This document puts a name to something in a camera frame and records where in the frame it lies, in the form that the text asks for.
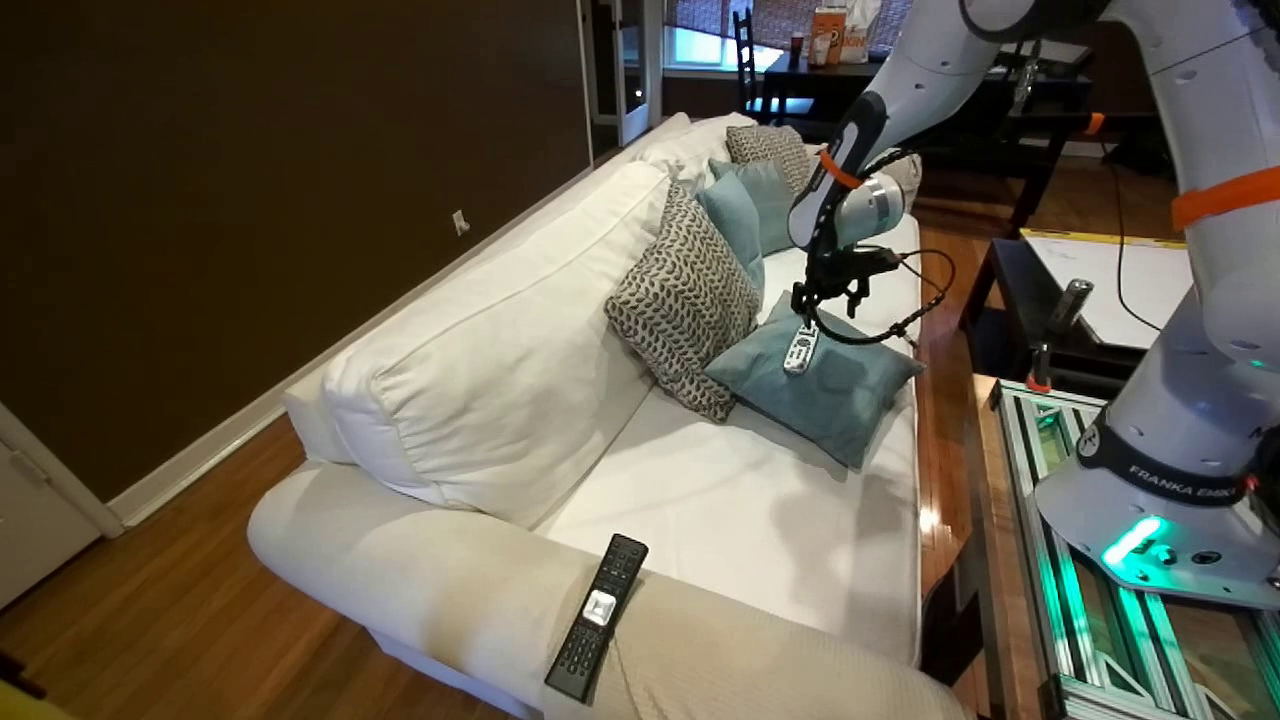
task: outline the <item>couch cushion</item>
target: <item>couch cushion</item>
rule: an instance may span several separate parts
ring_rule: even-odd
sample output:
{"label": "couch cushion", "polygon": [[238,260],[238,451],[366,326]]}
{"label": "couch cushion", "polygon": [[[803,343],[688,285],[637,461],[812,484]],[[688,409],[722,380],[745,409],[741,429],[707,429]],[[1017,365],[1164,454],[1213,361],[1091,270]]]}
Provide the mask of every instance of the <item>couch cushion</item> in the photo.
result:
{"label": "couch cushion", "polygon": [[707,361],[749,337],[759,297],[724,236],[696,202],[694,183],[671,183],[659,245],[609,297],[609,326],[645,361],[684,409],[724,419],[727,387],[706,377]]}
{"label": "couch cushion", "polygon": [[785,370],[796,326],[802,315],[791,310],[791,297],[780,297],[776,310],[753,337],[722,353],[707,377],[738,398],[826,448],[832,461],[861,468],[918,365],[885,343],[839,343],[822,337],[809,367]]}
{"label": "couch cushion", "polygon": [[645,147],[637,147],[637,155],[651,166],[669,166],[675,181],[688,181],[696,189],[707,189],[715,181],[713,164],[733,161],[727,155],[727,128],[757,128],[757,121],[741,114],[741,112],[707,114],[707,121],[688,121],[682,112],[671,121],[682,131],[650,134]]}
{"label": "couch cushion", "polygon": [[713,223],[727,238],[733,256],[753,275],[753,286],[765,286],[765,250],[759,250],[759,213],[741,177],[715,177],[713,189],[696,191],[696,199],[707,208]]}
{"label": "couch cushion", "polygon": [[727,128],[724,142],[738,164],[757,164],[757,161],[776,164],[791,196],[802,196],[802,189],[815,166],[815,155],[803,147],[796,128],[745,124],[745,128]]}
{"label": "couch cushion", "polygon": [[516,524],[562,502],[650,392],[606,297],[657,238],[666,196],[669,170],[625,164],[347,343],[323,409],[354,461]]}
{"label": "couch cushion", "polygon": [[749,402],[706,425],[651,392],[539,532],[586,552],[628,532],[651,573],[912,664],[918,481],[912,392],[861,473]]}
{"label": "couch cushion", "polygon": [[759,256],[796,248],[796,238],[788,232],[788,213],[791,213],[796,191],[776,170],[776,164],[769,164],[769,161],[713,164],[713,170],[715,170],[715,181],[738,177],[749,189],[757,215],[759,215]]}

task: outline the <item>throw pillow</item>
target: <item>throw pillow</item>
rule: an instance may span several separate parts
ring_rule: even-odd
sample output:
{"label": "throw pillow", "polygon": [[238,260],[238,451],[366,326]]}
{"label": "throw pillow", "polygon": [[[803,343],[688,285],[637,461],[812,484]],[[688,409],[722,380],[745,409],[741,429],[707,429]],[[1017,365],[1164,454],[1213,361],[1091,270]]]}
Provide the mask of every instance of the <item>throw pillow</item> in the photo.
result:
{"label": "throw pillow", "polygon": [[713,183],[707,164],[727,164],[724,131],[738,124],[757,124],[757,121],[741,112],[688,121],[684,112],[675,112],[657,131],[650,131],[637,155],[651,166],[671,170],[675,181],[707,189]]}
{"label": "throw pillow", "polygon": [[727,416],[733,392],[706,367],[753,333],[757,307],[759,297],[696,202],[694,183],[671,183],[659,238],[606,299],[609,326],[657,382],[707,419]]}
{"label": "throw pillow", "polygon": [[749,338],[707,365],[707,377],[826,448],[832,461],[861,468],[885,411],[898,402],[898,392],[912,380],[918,365],[885,343],[837,343],[822,337],[812,365],[803,370],[785,370],[796,326],[802,315],[791,310],[791,297],[785,297]]}
{"label": "throw pillow", "polygon": [[696,191],[696,199],[753,275],[753,286],[765,292],[759,213],[749,183],[741,177],[722,177],[713,189]]}
{"label": "throw pillow", "polygon": [[724,131],[727,155],[738,164],[769,161],[785,177],[788,191],[802,196],[815,155],[803,147],[796,128],[745,124]]}
{"label": "throw pillow", "polygon": [[757,199],[759,256],[796,248],[796,238],[788,232],[788,215],[791,215],[796,191],[776,170],[776,164],[769,164],[769,161],[757,161],[757,164],[713,164],[713,170],[745,181],[749,196]]}

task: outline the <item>white baseboard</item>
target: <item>white baseboard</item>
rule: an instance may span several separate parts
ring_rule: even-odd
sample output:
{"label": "white baseboard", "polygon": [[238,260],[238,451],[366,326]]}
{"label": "white baseboard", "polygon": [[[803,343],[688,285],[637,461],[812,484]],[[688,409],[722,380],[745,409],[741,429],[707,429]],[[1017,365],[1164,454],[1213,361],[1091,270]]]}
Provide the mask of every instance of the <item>white baseboard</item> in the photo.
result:
{"label": "white baseboard", "polygon": [[262,398],[245,402],[238,416],[204,432],[196,442],[167,454],[160,468],[154,468],[145,481],[129,484],[129,492],[113,494],[108,506],[137,526],[156,506],[175,501],[185,487],[192,487],[211,465],[232,454],[240,442],[248,442],[255,432],[266,432],[286,411],[286,382],[266,392]]}

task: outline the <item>remote control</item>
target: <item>remote control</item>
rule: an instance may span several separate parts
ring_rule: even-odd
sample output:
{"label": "remote control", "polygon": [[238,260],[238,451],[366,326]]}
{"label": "remote control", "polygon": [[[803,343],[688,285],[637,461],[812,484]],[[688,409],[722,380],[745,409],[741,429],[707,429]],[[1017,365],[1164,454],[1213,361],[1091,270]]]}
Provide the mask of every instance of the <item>remote control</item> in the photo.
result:
{"label": "remote control", "polygon": [[573,698],[588,698],[596,671],[606,664],[611,628],[628,602],[628,590],[639,577],[650,549],[633,535],[611,532],[609,552],[591,577],[591,589],[586,596],[586,608],[577,610],[558,664],[548,671],[548,684]]}
{"label": "remote control", "polygon": [[802,324],[791,343],[788,343],[788,356],[785,356],[785,370],[796,377],[812,365],[815,356],[815,326],[812,324]]}

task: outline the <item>couch armrest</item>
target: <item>couch armrest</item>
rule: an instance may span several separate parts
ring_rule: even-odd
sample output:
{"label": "couch armrest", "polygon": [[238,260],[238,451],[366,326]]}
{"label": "couch armrest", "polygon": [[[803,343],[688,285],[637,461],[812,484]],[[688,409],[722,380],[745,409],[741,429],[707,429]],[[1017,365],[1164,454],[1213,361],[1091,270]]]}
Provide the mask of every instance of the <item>couch armrest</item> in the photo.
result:
{"label": "couch armrest", "polygon": [[307,377],[286,387],[286,411],[294,432],[304,440],[307,461],[354,461],[323,411],[323,367],[311,367]]}
{"label": "couch armrest", "polygon": [[[596,556],[480,512],[304,465],[248,519],[255,556],[368,631],[548,715],[581,711],[546,671]],[[966,715],[949,689],[832,637],[645,573],[591,715]]]}

